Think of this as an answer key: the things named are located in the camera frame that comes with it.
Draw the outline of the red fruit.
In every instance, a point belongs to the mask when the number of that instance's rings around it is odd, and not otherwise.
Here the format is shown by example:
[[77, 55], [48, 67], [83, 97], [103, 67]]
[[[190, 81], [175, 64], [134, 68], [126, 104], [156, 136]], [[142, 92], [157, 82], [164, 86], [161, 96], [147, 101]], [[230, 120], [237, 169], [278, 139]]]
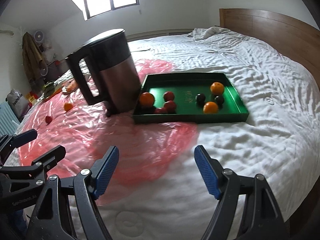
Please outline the red fruit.
[[163, 99], [165, 102], [168, 102], [168, 101], [174, 101], [175, 99], [175, 95], [173, 92], [171, 91], [167, 91], [163, 94]]
[[46, 122], [46, 124], [50, 124], [50, 123], [52, 122], [52, 120], [53, 120], [53, 119], [52, 119], [51, 116], [48, 116], [48, 115], [47, 115], [47, 116], [45, 117], [45, 122]]
[[176, 111], [176, 103], [173, 100], [169, 100], [164, 103], [164, 108], [167, 110], [168, 113]]
[[165, 107], [156, 108], [154, 114], [167, 114], [168, 111]]

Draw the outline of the orange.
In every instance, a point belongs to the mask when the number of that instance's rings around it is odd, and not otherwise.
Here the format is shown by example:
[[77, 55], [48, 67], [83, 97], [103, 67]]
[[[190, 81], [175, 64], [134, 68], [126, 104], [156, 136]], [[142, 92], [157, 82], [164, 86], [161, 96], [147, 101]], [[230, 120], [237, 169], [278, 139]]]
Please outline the orange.
[[63, 109], [64, 109], [66, 112], [70, 111], [72, 108], [73, 108], [73, 104], [70, 103], [70, 102], [65, 102], [64, 105], [63, 105]]
[[220, 82], [214, 82], [210, 86], [210, 91], [212, 95], [221, 96], [225, 91], [225, 87]]
[[209, 101], [204, 104], [203, 106], [203, 113], [204, 114], [216, 114], [219, 112], [219, 106], [217, 103]]
[[139, 103], [142, 107], [152, 107], [155, 103], [155, 97], [149, 92], [144, 92], [139, 97]]

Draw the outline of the dark plum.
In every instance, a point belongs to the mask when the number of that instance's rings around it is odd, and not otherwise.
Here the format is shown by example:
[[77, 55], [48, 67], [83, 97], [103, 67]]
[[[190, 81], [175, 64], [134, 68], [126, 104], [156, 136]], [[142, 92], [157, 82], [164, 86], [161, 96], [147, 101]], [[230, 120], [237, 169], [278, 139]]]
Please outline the dark plum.
[[203, 93], [199, 93], [195, 97], [195, 100], [198, 105], [204, 105], [206, 102], [206, 96]]
[[216, 96], [214, 100], [218, 106], [222, 106], [225, 102], [225, 99], [222, 95]]

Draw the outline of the light blue suitcase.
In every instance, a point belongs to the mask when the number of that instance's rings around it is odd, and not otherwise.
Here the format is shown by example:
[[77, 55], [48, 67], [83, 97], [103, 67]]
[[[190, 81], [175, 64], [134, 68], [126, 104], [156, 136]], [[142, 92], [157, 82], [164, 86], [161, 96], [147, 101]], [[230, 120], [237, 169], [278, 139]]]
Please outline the light blue suitcase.
[[7, 102], [1, 103], [0, 110], [0, 136], [5, 134], [13, 135], [16, 133], [20, 122]]

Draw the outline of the grey shopping bag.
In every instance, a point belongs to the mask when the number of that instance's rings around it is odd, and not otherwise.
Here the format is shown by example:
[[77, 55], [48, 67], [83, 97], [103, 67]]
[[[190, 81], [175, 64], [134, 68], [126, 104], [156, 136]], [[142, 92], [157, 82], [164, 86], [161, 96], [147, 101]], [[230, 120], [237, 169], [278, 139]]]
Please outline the grey shopping bag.
[[32, 104], [23, 96], [20, 91], [12, 89], [5, 99], [19, 121], [22, 121], [29, 112]]

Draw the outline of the green leafy vegetable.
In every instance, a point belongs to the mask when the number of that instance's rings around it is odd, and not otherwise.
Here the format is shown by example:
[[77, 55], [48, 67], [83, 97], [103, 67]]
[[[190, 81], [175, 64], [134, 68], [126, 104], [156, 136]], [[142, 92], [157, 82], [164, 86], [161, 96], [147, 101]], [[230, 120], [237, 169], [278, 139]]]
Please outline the green leafy vegetable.
[[50, 97], [55, 92], [55, 82], [49, 81], [43, 87], [44, 98]]

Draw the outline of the pink plastic sheet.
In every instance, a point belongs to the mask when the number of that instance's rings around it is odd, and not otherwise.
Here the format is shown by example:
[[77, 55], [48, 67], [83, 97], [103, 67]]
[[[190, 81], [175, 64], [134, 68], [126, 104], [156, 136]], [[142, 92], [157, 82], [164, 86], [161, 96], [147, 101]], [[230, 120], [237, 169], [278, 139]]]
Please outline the pink plastic sheet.
[[[66, 112], [65, 102], [73, 104]], [[52, 117], [46, 124], [45, 117]], [[98, 204], [106, 205], [131, 194], [138, 185], [163, 176], [170, 163], [190, 150], [199, 135], [191, 123], [173, 122], [137, 125], [131, 112], [106, 116], [104, 104], [90, 106], [80, 90], [56, 94], [38, 102], [23, 120], [20, 131], [37, 131], [37, 138], [17, 151], [24, 166], [57, 145], [66, 155], [52, 169], [65, 178], [89, 168], [112, 145], [117, 146], [120, 159], [106, 193]]]

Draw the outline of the striped white plate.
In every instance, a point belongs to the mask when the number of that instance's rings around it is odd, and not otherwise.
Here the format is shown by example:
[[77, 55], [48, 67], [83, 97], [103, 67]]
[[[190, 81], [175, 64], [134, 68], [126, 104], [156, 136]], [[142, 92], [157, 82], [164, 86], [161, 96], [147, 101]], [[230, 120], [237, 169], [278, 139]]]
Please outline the striped white plate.
[[64, 95], [71, 94], [78, 89], [78, 84], [74, 81], [66, 82], [62, 87], [62, 93]]

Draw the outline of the carrot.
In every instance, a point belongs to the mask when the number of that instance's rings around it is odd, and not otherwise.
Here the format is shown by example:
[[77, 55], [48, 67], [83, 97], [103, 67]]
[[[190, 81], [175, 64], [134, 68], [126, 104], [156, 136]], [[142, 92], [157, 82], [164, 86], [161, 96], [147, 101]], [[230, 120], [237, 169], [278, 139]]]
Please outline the carrot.
[[66, 86], [66, 91], [67, 92], [71, 92], [75, 89], [77, 89], [78, 84], [76, 83], [76, 81], [74, 79], [72, 79], [69, 84]]

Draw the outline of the brown hanging coat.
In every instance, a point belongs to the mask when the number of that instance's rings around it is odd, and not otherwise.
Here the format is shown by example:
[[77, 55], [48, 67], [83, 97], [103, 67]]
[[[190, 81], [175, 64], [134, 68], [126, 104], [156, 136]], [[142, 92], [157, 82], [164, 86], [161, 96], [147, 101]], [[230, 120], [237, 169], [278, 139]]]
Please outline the brown hanging coat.
[[22, 38], [22, 59], [28, 81], [39, 79], [45, 62], [35, 39], [28, 32]]

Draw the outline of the small white fan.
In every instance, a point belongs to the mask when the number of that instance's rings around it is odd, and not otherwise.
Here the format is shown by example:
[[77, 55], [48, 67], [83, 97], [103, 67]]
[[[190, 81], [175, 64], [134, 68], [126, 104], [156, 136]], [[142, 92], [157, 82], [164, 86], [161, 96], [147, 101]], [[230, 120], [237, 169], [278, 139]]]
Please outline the small white fan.
[[44, 41], [44, 33], [40, 30], [35, 31], [34, 39], [37, 43], [42, 43]]

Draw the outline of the black electric kettle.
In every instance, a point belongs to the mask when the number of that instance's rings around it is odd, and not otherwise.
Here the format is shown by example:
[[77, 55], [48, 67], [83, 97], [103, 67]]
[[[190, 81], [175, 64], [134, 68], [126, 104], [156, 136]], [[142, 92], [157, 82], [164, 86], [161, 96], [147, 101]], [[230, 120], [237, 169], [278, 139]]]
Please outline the black electric kettle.
[[[93, 95], [80, 69], [84, 60], [99, 94]], [[128, 112], [138, 100], [141, 82], [124, 29], [112, 29], [86, 41], [66, 57], [88, 105], [104, 103], [107, 115]]]

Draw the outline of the green tray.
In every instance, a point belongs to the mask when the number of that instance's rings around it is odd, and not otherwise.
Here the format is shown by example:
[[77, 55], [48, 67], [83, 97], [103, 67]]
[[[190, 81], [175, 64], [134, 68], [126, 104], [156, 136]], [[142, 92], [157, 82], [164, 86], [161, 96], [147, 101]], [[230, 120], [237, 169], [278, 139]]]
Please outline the green tray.
[[[219, 82], [224, 86], [222, 94], [224, 103], [214, 114], [203, 112], [203, 106], [196, 102], [196, 96], [204, 94], [205, 102], [214, 101], [210, 85]], [[137, 124], [164, 123], [164, 122], [195, 122], [197, 124], [213, 124], [220, 122], [245, 122], [249, 111], [242, 101], [238, 91], [223, 73], [165, 73], [150, 74], [145, 77], [141, 92], [148, 92], [155, 98], [152, 107], [142, 107], [136, 104], [132, 117]], [[173, 113], [156, 114], [157, 108], [163, 107], [164, 93], [172, 92], [177, 107]]]

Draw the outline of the wooden headboard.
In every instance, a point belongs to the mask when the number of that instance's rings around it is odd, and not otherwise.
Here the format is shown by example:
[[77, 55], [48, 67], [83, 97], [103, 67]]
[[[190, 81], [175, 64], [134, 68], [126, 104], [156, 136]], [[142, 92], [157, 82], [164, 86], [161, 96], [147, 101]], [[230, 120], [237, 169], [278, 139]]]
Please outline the wooden headboard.
[[219, 9], [220, 27], [255, 37], [303, 65], [319, 84], [319, 30], [296, 18], [258, 9]]

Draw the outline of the crumpled white pillow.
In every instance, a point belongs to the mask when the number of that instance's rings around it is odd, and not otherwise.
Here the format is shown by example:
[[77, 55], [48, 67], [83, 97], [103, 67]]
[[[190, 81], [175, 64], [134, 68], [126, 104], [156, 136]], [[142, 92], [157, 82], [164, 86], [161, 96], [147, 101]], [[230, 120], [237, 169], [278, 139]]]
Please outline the crumpled white pillow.
[[210, 27], [208, 29], [204, 28], [195, 28], [191, 33], [187, 34], [187, 37], [192, 37], [193, 40], [205, 40], [215, 34], [229, 32], [229, 29], [221, 28], [217, 26]]

